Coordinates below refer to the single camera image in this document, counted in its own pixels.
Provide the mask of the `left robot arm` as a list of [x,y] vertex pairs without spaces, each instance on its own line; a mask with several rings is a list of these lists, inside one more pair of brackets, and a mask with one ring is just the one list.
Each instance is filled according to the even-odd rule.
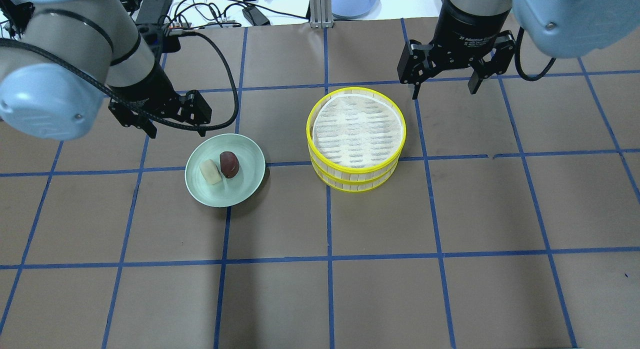
[[1,40],[1,119],[39,139],[86,135],[105,98],[124,127],[152,139],[156,124],[204,136],[211,108],[198,91],[178,94],[120,0],[26,0],[19,39]]

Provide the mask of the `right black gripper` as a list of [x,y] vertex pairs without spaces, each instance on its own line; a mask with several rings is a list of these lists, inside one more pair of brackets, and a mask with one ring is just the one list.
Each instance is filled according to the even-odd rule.
[[516,40],[503,25],[510,0],[442,0],[432,40],[406,40],[397,64],[398,81],[416,100],[436,70],[473,68],[468,89],[475,95],[484,80],[504,74],[515,55]]

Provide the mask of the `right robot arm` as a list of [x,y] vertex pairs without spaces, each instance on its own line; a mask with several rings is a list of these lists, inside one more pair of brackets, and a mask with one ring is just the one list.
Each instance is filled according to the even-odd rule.
[[557,59],[617,43],[639,25],[640,0],[441,0],[432,40],[407,40],[398,80],[413,87],[444,71],[472,68],[468,89],[504,74],[511,63],[538,81]]

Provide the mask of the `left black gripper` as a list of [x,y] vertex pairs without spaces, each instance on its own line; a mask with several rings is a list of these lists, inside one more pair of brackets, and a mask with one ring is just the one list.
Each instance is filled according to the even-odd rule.
[[[128,102],[140,102],[147,112],[163,119],[198,127],[208,125],[212,109],[199,90],[178,94],[164,69],[152,69],[146,78],[126,87],[110,87]],[[142,130],[150,139],[157,137],[157,128],[150,119],[134,113],[116,100],[110,100],[109,111],[122,127]]]

